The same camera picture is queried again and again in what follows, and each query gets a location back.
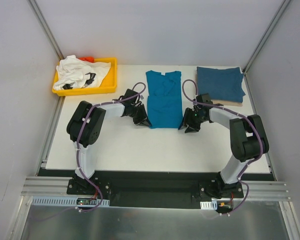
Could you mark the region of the teal blue t-shirt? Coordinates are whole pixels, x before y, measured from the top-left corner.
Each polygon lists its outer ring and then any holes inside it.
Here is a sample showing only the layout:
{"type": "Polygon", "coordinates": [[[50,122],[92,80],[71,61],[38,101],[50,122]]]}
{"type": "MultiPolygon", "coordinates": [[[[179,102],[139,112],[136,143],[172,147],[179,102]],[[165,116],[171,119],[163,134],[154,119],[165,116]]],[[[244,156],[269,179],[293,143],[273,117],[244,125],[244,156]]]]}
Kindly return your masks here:
{"type": "Polygon", "coordinates": [[[180,71],[147,71],[147,113],[153,129],[179,128],[183,119],[180,71]]]}

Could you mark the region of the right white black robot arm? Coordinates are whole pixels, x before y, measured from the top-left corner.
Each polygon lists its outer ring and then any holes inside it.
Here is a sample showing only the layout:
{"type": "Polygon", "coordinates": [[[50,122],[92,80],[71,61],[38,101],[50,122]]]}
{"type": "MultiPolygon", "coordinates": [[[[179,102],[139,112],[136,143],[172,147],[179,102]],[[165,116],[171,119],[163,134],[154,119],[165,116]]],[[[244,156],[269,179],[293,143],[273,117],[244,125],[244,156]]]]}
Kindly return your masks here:
{"type": "Polygon", "coordinates": [[[248,166],[269,151],[263,122],[257,114],[245,116],[221,104],[214,104],[207,93],[197,95],[193,102],[193,108],[186,108],[179,130],[197,133],[204,122],[229,129],[232,155],[215,180],[204,188],[210,197],[227,197],[237,188],[248,166]]]}

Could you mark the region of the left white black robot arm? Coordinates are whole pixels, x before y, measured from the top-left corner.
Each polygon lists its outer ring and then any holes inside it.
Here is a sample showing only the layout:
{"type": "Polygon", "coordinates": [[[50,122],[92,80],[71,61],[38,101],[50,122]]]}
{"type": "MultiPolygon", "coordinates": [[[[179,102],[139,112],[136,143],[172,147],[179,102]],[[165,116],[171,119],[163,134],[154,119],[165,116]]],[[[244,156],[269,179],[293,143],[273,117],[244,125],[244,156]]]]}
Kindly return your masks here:
{"type": "Polygon", "coordinates": [[[152,126],[141,98],[140,93],[127,89],[124,95],[110,102],[93,105],[83,100],[77,106],[66,127],[66,132],[75,149],[75,174],[81,179],[78,188],[84,194],[92,194],[96,188],[95,181],[91,179],[96,165],[92,145],[99,138],[104,120],[130,117],[136,126],[152,126]]]}

